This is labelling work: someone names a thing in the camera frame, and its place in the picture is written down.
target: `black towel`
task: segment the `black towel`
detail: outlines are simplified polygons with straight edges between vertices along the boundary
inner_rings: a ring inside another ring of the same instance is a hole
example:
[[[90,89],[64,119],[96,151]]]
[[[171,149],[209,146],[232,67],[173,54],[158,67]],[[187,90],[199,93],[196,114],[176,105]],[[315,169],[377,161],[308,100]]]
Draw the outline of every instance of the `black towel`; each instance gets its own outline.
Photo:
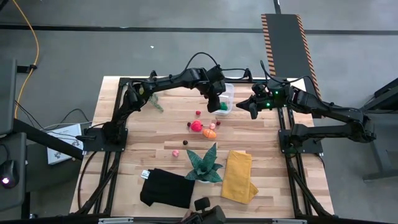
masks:
[[[141,202],[151,206],[154,202],[189,208],[193,192],[194,180],[173,174],[161,169],[148,170],[140,193]]]

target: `pink ball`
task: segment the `pink ball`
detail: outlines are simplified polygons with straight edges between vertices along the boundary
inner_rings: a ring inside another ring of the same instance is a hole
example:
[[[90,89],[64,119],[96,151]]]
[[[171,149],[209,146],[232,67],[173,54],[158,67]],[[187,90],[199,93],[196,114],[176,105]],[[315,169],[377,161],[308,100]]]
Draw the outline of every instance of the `pink ball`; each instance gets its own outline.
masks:
[[[178,150],[173,150],[173,156],[174,157],[178,157],[178,155],[180,154],[180,151],[178,151]]]

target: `yellow cable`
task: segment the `yellow cable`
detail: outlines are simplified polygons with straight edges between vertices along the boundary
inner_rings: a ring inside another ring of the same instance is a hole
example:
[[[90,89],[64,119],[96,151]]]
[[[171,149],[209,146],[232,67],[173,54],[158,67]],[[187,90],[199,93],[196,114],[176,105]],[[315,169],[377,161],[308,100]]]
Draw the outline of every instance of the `yellow cable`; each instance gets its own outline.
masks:
[[[22,9],[20,9],[20,7],[18,6],[18,3],[15,0],[12,0],[12,1],[14,2],[15,6],[18,8],[18,10],[21,13],[21,15],[24,17],[27,25],[29,26],[30,30],[32,31],[33,36],[35,37],[35,41],[36,41],[36,58],[35,58],[35,62],[33,63],[33,65],[36,65],[37,64],[37,60],[39,59],[39,52],[40,52],[39,41],[37,41],[36,33],[33,30],[32,26],[30,25],[29,20],[26,18],[24,12],[22,12]],[[27,81],[30,78],[30,76],[33,74],[33,71],[34,71],[34,69],[31,68],[28,76],[26,77],[26,79],[24,81],[24,84],[22,84],[22,87],[21,87],[21,90],[19,91],[19,95],[18,95],[18,99],[17,99],[18,103],[19,103],[19,100],[21,99],[21,96],[22,96],[22,94],[24,92],[25,84],[27,83]],[[19,108],[19,106],[17,104],[16,107],[15,107],[15,113],[14,113],[14,117],[15,118],[17,118],[17,115],[18,115],[18,108]]]

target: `small pink object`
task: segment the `small pink object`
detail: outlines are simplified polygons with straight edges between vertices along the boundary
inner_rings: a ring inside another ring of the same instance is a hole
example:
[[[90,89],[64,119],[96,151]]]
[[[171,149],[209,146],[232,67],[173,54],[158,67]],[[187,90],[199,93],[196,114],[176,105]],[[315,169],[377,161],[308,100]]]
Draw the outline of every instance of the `small pink object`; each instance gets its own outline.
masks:
[[[199,120],[194,120],[191,124],[192,131],[200,132],[202,129],[202,124]]]
[[[173,150],[172,154],[173,154],[174,157],[178,157],[178,155],[180,154],[180,151],[175,149],[175,150]]]

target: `wooden tabletop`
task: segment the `wooden tabletop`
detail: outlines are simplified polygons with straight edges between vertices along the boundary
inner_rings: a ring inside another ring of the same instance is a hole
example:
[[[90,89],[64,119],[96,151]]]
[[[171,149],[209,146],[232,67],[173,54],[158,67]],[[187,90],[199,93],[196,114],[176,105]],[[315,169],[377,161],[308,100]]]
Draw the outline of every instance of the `wooden tabletop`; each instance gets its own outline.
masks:
[[[104,77],[95,110],[93,124],[109,121],[112,117],[114,101],[120,77]],[[303,81],[295,85],[305,89]],[[234,103],[247,99],[251,94],[251,85],[235,85]],[[248,205],[220,197],[222,183],[203,184],[196,182],[191,200],[209,197],[211,206],[220,205],[227,218],[292,218],[292,199],[285,158],[279,149],[277,132],[280,129],[276,110],[262,111],[256,120],[250,113],[237,107],[227,116],[207,112],[207,100],[198,90],[176,88],[157,93],[159,104],[164,112],[160,113],[152,104],[146,104],[141,112],[134,112],[127,120],[129,136],[126,150],[122,153],[118,180],[114,193],[111,215],[129,217],[183,217],[186,209],[161,203],[148,207],[140,201],[140,192],[144,179],[144,169],[159,168],[174,174],[186,175],[192,169],[186,149],[194,150],[199,156],[205,154],[214,142],[218,143],[216,162],[224,165],[218,170],[224,176],[226,158],[230,150],[244,151],[252,155],[251,181],[258,188],[258,194]],[[196,110],[201,111],[200,120],[206,126],[221,121],[217,127],[217,138],[207,139],[202,133],[193,133],[187,128],[187,122],[198,117]],[[309,114],[295,113],[295,122],[313,126]],[[180,150],[179,157],[173,157],[172,151]],[[81,185],[81,199],[84,203],[98,185],[104,153],[97,153],[88,165]],[[325,171],[318,157],[303,154],[303,164],[308,188],[324,208],[333,213]],[[304,208],[302,193],[297,187],[300,208]],[[108,188],[103,197],[106,201]],[[73,198],[71,212],[78,210],[77,190]]]

